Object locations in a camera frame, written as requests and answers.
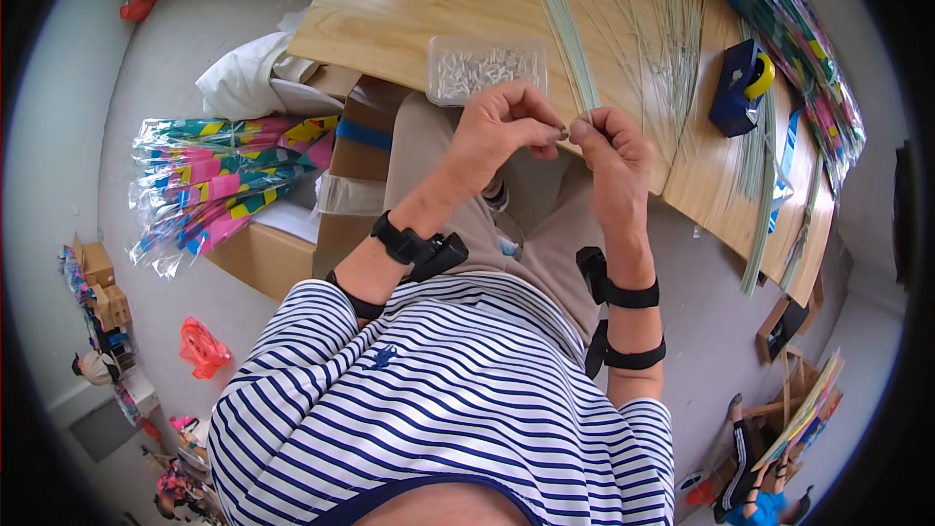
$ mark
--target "blue shirt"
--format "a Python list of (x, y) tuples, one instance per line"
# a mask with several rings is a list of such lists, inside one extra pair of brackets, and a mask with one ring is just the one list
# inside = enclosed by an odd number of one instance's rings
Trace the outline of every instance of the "blue shirt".
[(363, 330), (336, 287), (299, 283), (212, 419), (222, 506), (234, 526), (347, 524), (417, 479), (469, 481), (533, 524), (671, 526), (669, 411), (615, 407), (583, 360), (561, 310), (511, 275), (400, 286)]
[(750, 518), (743, 518), (743, 505), (737, 506), (724, 515), (724, 520), (733, 526), (776, 526), (779, 513), (785, 509), (785, 495), (761, 492), (756, 496), (756, 511)]

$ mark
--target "knee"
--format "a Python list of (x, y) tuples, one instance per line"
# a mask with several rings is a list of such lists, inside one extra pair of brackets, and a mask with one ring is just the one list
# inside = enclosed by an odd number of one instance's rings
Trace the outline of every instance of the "knee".
[(431, 123), (448, 124), (453, 131), (457, 128), (460, 119), (461, 108), (441, 108), (428, 101), (426, 94), (413, 91), (399, 105), (396, 125), (399, 126), (400, 121), (406, 123), (407, 127), (411, 127), (413, 123), (415, 126), (425, 126)]

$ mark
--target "person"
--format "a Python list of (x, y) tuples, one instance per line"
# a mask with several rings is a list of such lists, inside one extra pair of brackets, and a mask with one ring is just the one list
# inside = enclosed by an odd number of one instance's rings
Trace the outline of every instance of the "person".
[(120, 379), (120, 368), (111, 354), (99, 351), (89, 351), (84, 358), (77, 355), (71, 360), (71, 372), (75, 376), (84, 376), (84, 379), (95, 386), (106, 386)]
[(156, 496), (152, 498), (156, 510), (167, 520), (178, 520), (175, 508), (188, 506), (195, 515), (206, 517), (207, 511), (191, 493), (196, 490), (199, 481), (196, 470), (181, 460), (173, 460), (156, 481)]
[(810, 493), (812, 487), (798, 500), (785, 498), (785, 476), (789, 464), (789, 446), (783, 452), (783, 459), (776, 466), (776, 485), (772, 493), (762, 491), (763, 479), (774, 466), (775, 461), (764, 463), (753, 473), (756, 463), (750, 442), (750, 432), (743, 419), (741, 403), (743, 395), (738, 393), (730, 401), (730, 420), (734, 423), (734, 446), (737, 448), (737, 472), (724, 487), (714, 504), (714, 520), (733, 526), (777, 526), (798, 524), (812, 507)]
[(519, 261), (479, 195), (517, 149), (555, 159), (565, 135), (526, 81), (486, 88), (460, 118), (421, 93), (404, 100), (380, 220), (409, 240), (456, 232), (467, 259), (399, 285), (411, 266), (371, 236), (332, 282), (290, 291), (212, 417), (231, 523), (674, 523), (658, 296), (609, 307), (620, 365), (605, 395), (583, 370), (599, 307), (575, 262), (597, 246), (622, 295), (657, 288), (652, 145), (616, 110), (575, 120), (586, 164), (569, 164)]

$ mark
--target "yellow tape roll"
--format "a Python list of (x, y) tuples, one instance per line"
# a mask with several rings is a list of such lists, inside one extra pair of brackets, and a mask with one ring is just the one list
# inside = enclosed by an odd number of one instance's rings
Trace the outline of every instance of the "yellow tape roll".
[(776, 79), (776, 66), (773, 65), (772, 59), (762, 51), (756, 54), (756, 58), (763, 62), (763, 74), (743, 90), (743, 97), (746, 99), (759, 98), (766, 93), (766, 90), (772, 86), (772, 81)]

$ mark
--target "leg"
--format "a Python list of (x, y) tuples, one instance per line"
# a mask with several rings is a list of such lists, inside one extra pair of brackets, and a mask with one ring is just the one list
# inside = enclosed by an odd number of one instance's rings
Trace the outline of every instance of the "leg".
[(558, 190), (555, 211), (531, 232), (520, 256), (521, 265), (534, 276), (528, 282), (562, 308), (585, 346), (591, 343), (598, 325), (600, 307), (584, 284), (575, 253), (584, 246), (604, 249), (604, 234), (591, 207), (593, 190), (590, 169), (582, 159), (572, 158)]
[(731, 481), (724, 488), (724, 492), (718, 498), (717, 507), (714, 509), (715, 515), (717, 515), (718, 509), (728, 512), (734, 507), (742, 505), (756, 479), (755, 475), (750, 473), (750, 468), (754, 466), (756, 459), (750, 441), (750, 432), (743, 420), (740, 396), (738, 394), (734, 397), (730, 408), (730, 419), (734, 423), (734, 447), (737, 449), (737, 473), (734, 473)]
[[(393, 127), (384, 209), (395, 207), (438, 166), (459, 119), (460, 110), (439, 108), (420, 92), (403, 100)], [(443, 231), (456, 231), (468, 250), (467, 260), (449, 273), (504, 270), (507, 259), (500, 253), (494, 220), (480, 196), (461, 205)]]

